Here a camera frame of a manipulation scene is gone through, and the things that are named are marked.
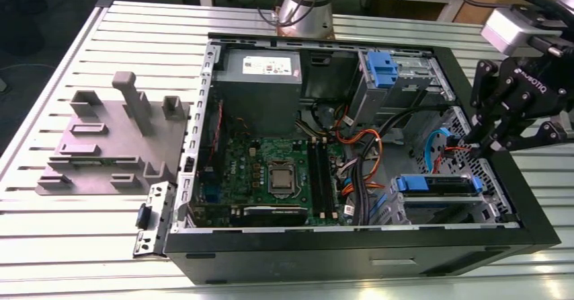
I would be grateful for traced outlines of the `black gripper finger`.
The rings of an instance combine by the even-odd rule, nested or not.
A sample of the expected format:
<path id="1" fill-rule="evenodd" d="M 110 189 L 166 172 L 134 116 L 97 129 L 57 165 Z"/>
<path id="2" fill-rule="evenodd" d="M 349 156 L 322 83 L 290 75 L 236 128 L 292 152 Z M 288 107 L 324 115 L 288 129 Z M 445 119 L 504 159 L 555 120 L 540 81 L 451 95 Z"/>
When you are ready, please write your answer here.
<path id="1" fill-rule="evenodd" d="M 564 114 L 559 113 L 543 120 L 535 131 L 525 128 L 529 120 L 516 120 L 509 116 L 501 118 L 500 123 L 488 131 L 476 148 L 476 157 L 488 158 L 501 151 L 517 151 L 564 144 Z"/>
<path id="2" fill-rule="evenodd" d="M 489 60 L 479 60 L 473 76 L 469 105 L 473 108 L 471 130 L 464 136 L 467 144 L 477 144 L 493 130 L 500 115 L 495 105 L 495 89 L 497 86 L 497 64 Z"/>

